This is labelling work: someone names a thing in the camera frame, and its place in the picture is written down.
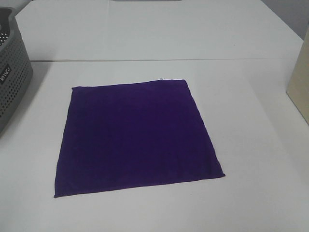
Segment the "purple towel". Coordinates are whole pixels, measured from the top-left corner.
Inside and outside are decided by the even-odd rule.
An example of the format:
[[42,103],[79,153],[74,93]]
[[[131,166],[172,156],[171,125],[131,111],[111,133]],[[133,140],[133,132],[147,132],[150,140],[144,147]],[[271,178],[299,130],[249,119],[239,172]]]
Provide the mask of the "purple towel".
[[72,88],[55,197],[223,176],[185,80]]

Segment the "beige box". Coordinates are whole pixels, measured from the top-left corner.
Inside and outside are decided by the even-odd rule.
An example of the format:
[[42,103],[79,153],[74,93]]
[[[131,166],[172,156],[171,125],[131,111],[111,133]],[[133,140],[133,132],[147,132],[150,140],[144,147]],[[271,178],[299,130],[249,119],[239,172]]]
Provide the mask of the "beige box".
[[307,29],[295,67],[286,89],[303,118],[309,120],[309,29]]

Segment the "grey perforated plastic basket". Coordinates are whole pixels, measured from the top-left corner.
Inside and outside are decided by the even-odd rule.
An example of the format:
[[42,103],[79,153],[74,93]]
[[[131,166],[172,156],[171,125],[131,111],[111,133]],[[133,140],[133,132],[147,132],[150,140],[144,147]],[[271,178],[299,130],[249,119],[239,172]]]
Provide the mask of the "grey perforated plastic basket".
[[0,131],[19,106],[33,77],[15,9],[0,8]]

